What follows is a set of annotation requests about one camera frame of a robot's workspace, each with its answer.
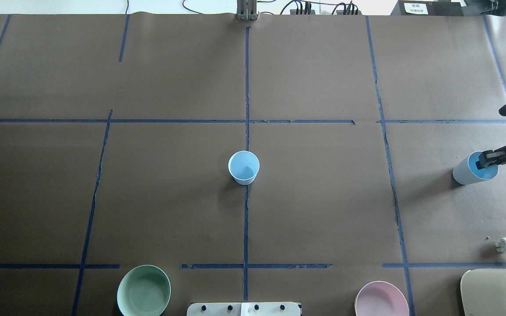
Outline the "black power box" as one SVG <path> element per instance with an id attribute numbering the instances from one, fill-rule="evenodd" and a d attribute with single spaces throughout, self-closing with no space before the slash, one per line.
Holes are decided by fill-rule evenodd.
<path id="1" fill-rule="evenodd" d="M 390 15 L 463 16 L 464 14 L 460 2 L 450 2 L 447 0 L 398 0 Z"/>

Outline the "orange black connector strip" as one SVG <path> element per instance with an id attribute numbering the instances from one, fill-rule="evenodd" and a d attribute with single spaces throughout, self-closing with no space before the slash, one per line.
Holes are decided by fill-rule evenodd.
<path id="1" fill-rule="evenodd" d="M 339 2 L 338 4 L 310 2 L 307 0 L 292 0 L 286 4 L 280 14 L 289 10 L 290 15 L 338 15 L 357 16 L 363 13 L 356 4 L 350 2 Z"/>

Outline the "cream toaster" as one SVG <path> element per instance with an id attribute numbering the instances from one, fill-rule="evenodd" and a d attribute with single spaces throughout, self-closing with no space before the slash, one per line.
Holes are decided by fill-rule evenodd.
<path id="1" fill-rule="evenodd" d="M 466 316 L 506 316 L 506 269 L 465 272 L 460 294 Z"/>

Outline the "light blue cup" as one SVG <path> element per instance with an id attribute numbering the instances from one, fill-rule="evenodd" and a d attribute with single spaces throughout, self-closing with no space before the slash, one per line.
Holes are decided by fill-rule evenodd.
<path id="1" fill-rule="evenodd" d="M 479 161 L 480 154 L 482 154 L 481 151 L 472 152 L 453 168 L 452 177 L 456 182 L 461 185 L 470 185 L 491 180 L 498 175 L 498 165 L 477 168 L 476 162 Z"/>
<path id="2" fill-rule="evenodd" d="M 253 152 L 239 151 L 229 158 L 228 170 L 235 182 L 247 186 L 255 180 L 260 162 Z"/>

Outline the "pink bowl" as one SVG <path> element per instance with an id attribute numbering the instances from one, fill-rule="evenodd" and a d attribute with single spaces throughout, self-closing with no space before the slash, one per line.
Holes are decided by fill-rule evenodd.
<path id="1" fill-rule="evenodd" d="M 404 294 L 386 281 L 373 281 L 363 286 L 354 300 L 356 316 L 409 316 Z"/>

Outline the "green bowl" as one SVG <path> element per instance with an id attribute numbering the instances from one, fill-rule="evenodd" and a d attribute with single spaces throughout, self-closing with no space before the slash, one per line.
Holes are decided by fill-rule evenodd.
<path id="1" fill-rule="evenodd" d="M 170 297 L 171 284 L 167 274 L 153 265 L 137 266 L 127 272 L 116 293 L 123 316 L 160 316 Z"/>

